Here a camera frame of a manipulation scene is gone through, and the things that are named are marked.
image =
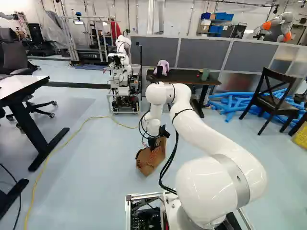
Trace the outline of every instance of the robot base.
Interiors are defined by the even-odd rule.
[[[168,224],[169,230],[203,230],[196,224],[190,221],[187,214],[181,207],[181,202],[178,197],[169,192],[157,192],[146,194],[132,194],[125,197],[125,211],[126,211],[126,228],[125,230],[135,230],[134,218],[138,210],[143,209],[147,204],[151,204],[153,207],[160,203],[161,211],[161,229],[166,229],[165,225]],[[238,214],[228,213],[224,221],[212,230],[241,230],[241,227],[237,221],[237,217],[240,218],[240,224],[249,230],[254,230],[249,220],[247,219],[242,208],[239,208]]]
[[[219,226],[226,218],[226,215],[208,223],[203,228],[196,225],[186,214],[177,195],[163,193],[165,209],[169,228],[176,230],[212,230]]]

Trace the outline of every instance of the light blue floor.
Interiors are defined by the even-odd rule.
[[[50,75],[51,81],[76,79],[71,82],[84,80],[88,83],[89,78],[95,83],[102,82],[101,73],[97,70],[70,70],[66,69],[66,62],[60,61],[39,62],[46,63],[46,67],[41,65],[41,74]],[[47,66],[48,62],[56,67]],[[53,119],[44,115],[33,118],[47,140],[51,140],[64,126],[70,127],[71,131],[63,143],[88,117],[108,115],[106,93],[106,90],[41,87],[34,93],[34,102],[56,99],[59,108],[46,107],[45,110],[56,114]],[[217,111],[204,109],[204,114],[203,120],[207,125],[253,153],[267,170],[269,184],[265,195],[245,207],[255,229],[306,229],[307,152],[294,144],[286,133],[279,133],[280,124],[269,123],[259,137],[257,132],[265,122],[263,118],[247,115],[240,121],[237,114],[226,123],[225,117]],[[118,115],[116,119],[129,126],[137,126],[140,117]],[[169,156],[175,143],[175,131],[168,113],[162,115],[162,122],[171,133],[167,142]],[[30,180],[22,194],[22,212],[17,228],[22,230],[31,201],[31,189],[39,173],[27,171],[36,150],[14,124],[6,119],[1,119],[0,123],[0,162],[17,179],[24,177]],[[147,178],[136,169],[135,155],[141,147],[137,129],[126,129],[108,118],[89,121],[64,149],[51,158],[37,186],[28,230],[124,229],[125,195],[161,191],[158,174],[162,164]],[[176,157],[165,175],[165,183],[174,186],[178,168],[204,154],[180,138]],[[11,179],[0,170],[0,188],[7,191],[11,186]],[[18,202],[15,202],[0,221],[1,230],[12,229],[17,210]]]

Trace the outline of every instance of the dark table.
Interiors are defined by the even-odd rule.
[[[153,69],[147,70],[147,75],[154,75]],[[207,80],[201,80],[201,73],[198,70],[189,70],[189,69],[171,69],[167,76],[157,77],[158,81],[167,82],[167,83],[183,83],[191,85],[202,85],[202,91],[199,101],[196,99],[191,99],[190,103],[193,109],[198,113],[201,118],[204,118],[202,112],[203,102],[207,94],[209,85],[220,85],[221,83],[216,80],[218,78],[218,72],[210,72]]]

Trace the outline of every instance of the black wooden chair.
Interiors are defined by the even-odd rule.
[[[271,82],[274,81],[275,83],[278,83],[274,86],[271,86]],[[265,127],[268,125],[268,123],[272,120],[272,118],[275,115],[286,115],[288,117],[287,121],[281,128],[280,132],[283,132],[287,126],[290,124],[292,119],[297,118],[299,114],[299,110],[293,106],[291,106],[289,103],[287,103],[285,100],[287,94],[289,93],[290,89],[293,87],[293,84],[295,82],[296,78],[291,77],[285,74],[281,74],[275,71],[272,71],[267,68],[263,68],[262,75],[259,81],[259,84],[255,90],[255,93],[248,104],[247,108],[244,110],[242,115],[240,116],[240,120],[244,118],[244,116],[248,113],[252,105],[256,105],[261,108],[261,112],[259,113],[259,117],[263,115],[264,112],[267,112],[270,114],[269,118],[267,121],[264,123],[263,127],[260,129],[258,132],[258,135],[260,135]],[[263,90],[264,82],[267,85],[267,89]],[[287,90],[284,92],[284,95],[281,99],[275,97],[273,95],[273,90],[278,89],[279,87],[283,85],[287,85]]]

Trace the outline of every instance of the pink stuffed toy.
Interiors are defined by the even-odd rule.
[[[160,60],[158,62],[157,68],[155,68],[153,71],[154,75],[157,75],[157,76],[160,76],[160,75],[167,76],[168,72],[169,72],[169,63],[165,60]]]

